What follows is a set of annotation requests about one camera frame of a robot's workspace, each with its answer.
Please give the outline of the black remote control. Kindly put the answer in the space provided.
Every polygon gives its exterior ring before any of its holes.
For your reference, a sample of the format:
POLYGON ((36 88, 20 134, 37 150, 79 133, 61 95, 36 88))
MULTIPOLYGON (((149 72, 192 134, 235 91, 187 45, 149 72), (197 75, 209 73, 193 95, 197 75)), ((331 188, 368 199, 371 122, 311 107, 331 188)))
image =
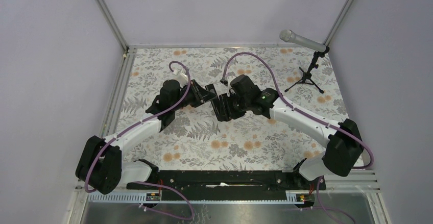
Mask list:
POLYGON ((217 94, 217 91, 214 87, 214 84, 208 84, 205 86, 205 89, 209 91, 210 93, 215 95, 215 98, 211 100, 212 108, 214 110, 214 113, 216 115, 216 118, 218 121, 225 121, 225 111, 224 107, 222 105, 222 102, 217 94))

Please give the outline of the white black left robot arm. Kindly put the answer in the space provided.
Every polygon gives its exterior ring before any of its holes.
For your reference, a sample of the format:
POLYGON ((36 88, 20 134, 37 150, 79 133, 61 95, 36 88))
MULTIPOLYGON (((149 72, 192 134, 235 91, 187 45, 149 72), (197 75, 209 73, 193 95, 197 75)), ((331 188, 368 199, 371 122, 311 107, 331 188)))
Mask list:
POLYGON ((213 84, 200 86, 191 80, 182 86, 177 80, 163 83, 144 116, 121 132, 100 138, 90 137, 83 149, 75 175, 88 193, 112 192, 119 184, 140 182, 147 189, 158 184, 157 167, 146 160, 125 162, 126 153, 145 139, 160 133, 184 107, 199 107, 217 98, 213 84))

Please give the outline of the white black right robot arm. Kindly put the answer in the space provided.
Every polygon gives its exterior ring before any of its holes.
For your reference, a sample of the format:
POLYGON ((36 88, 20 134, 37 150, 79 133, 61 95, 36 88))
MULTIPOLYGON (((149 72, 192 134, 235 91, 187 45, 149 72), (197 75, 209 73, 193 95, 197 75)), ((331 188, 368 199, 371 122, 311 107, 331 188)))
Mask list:
POLYGON ((235 120, 250 111, 291 126, 324 147, 325 152, 305 159, 295 167, 293 183, 299 189, 306 189, 320 176, 346 177, 364 151, 354 121, 338 122, 322 117, 297 106, 273 88, 260 90, 244 74, 230 83, 228 93, 212 101, 212 107, 218 121, 235 120))

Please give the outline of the floral patterned table mat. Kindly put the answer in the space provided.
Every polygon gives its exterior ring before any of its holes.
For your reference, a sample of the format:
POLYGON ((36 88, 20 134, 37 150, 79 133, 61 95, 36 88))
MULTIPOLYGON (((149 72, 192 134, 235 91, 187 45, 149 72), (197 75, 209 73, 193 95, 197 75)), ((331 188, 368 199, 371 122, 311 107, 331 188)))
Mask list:
MULTIPOLYGON (((138 49, 119 115, 119 131, 138 121, 159 93, 162 83, 173 77, 175 68, 185 65, 201 86, 214 84, 218 93, 227 89, 220 79, 248 75, 260 88, 272 88, 277 81, 281 92, 297 105, 328 119, 348 117, 328 56, 312 70, 313 85, 298 84, 313 52, 294 47, 236 48, 141 48, 138 49)), ((125 154, 125 161, 146 159, 164 170, 280 170, 292 169, 299 161, 324 152, 311 137, 282 122, 248 112, 229 122, 219 122, 210 103, 177 111, 174 121, 161 133, 145 139, 125 154)))

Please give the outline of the black microphone tripod stand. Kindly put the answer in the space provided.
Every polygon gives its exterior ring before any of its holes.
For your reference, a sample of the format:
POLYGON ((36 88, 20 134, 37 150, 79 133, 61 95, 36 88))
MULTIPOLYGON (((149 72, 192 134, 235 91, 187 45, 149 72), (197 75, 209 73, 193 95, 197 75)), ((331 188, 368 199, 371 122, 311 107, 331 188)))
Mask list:
POLYGON ((318 91, 323 94, 324 90, 322 90, 312 79, 312 74, 311 71, 313 69, 317 69, 319 67, 318 65, 318 59, 319 58, 324 58, 325 55, 329 52, 330 48, 328 46, 325 46, 325 51, 323 52, 319 52, 319 51, 315 51, 313 54, 313 58, 310 62, 310 65, 307 69, 307 71, 304 71, 301 67, 299 67, 300 71, 302 72, 302 77, 300 78, 300 80, 296 81, 292 86, 290 86, 289 88, 285 89, 284 92, 288 92, 291 88, 293 88, 295 85, 298 84, 306 84, 306 85, 313 85, 315 86, 318 91))

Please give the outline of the grey microphone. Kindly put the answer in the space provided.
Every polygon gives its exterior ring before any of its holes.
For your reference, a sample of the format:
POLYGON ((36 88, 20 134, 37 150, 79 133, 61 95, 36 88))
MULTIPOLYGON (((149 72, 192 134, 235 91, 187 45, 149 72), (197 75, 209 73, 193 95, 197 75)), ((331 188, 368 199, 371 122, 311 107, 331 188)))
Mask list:
POLYGON ((329 47, 318 43, 316 41, 310 40, 303 36, 300 36, 293 32, 292 30, 282 30, 279 34, 279 38, 286 43, 294 43, 306 48, 313 49, 314 51, 327 53, 329 51, 329 47))

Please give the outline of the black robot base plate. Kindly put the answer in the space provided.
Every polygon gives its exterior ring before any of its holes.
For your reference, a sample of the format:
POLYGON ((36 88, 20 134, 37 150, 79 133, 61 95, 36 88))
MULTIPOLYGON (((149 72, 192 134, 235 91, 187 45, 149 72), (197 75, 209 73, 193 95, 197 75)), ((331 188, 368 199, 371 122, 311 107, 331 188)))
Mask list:
POLYGON ((316 189, 325 190, 324 180, 315 179, 308 181, 296 172, 282 170, 160 170, 152 173, 149 179, 150 185, 128 183, 128 190, 155 190, 171 191, 175 194, 205 193, 245 193, 250 195, 264 195, 266 191, 299 191, 309 193, 316 189))

